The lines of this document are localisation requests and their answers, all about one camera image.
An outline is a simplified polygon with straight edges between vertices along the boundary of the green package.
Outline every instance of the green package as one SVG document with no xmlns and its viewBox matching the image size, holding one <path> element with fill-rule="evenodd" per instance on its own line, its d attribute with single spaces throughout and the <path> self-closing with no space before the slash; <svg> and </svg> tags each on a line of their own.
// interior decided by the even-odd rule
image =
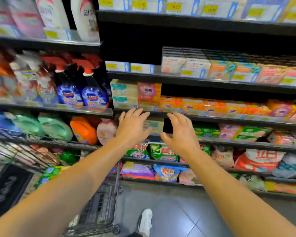
<svg viewBox="0 0 296 237">
<path fill-rule="evenodd" d="M 149 154 L 147 151 L 148 143 L 140 143 L 135 145 L 132 149 L 126 152 L 126 156 L 134 157 L 138 159 L 149 159 Z"/>
<path fill-rule="evenodd" d="M 199 145 L 199 147 L 201 147 L 201 150 L 204 151 L 205 153 L 209 154 L 210 151 L 210 145 Z"/>
<path fill-rule="evenodd" d="M 161 144 L 150 144 L 150 155 L 157 160 L 178 160 L 178 155 L 176 155 L 168 146 Z"/>
<path fill-rule="evenodd" d="M 272 128 L 262 128 L 256 126 L 245 126 L 242 130 L 238 131 L 236 139 L 247 141 L 256 141 L 259 137 L 264 136 L 266 133 L 272 131 Z"/>
<path fill-rule="evenodd" d="M 220 135 L 218 125 L 193 125 L 197 137 L 216 137 Z"/>
<path fill-rule="evenodd" d="M 54 179 L 57 177 L 60 173 L 67 170 L 70 166 L 53 166 L 48 167 L 45 172 L 43 173 L 42 177 L 38 181 L 36 185 L 36 189 L 40 187 L 41 185 L 47 183 L 50 179 Z"/>
</svg>

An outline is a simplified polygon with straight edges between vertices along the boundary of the shoe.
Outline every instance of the shoe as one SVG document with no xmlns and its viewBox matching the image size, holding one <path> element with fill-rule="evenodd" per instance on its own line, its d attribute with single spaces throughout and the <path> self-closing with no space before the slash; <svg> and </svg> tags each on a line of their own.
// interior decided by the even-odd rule
<svg viewBox="0 0 296 237">
<path fill-rule="evenodd" d="M 139 217 L 138 232 L 140 234 L 146 235 L 146 237 L 149 237 L 150 228 L 152 227 L 151 219 L 152 219 L 152 210 L 144 209 L 141 216 Z"/>
</svg>

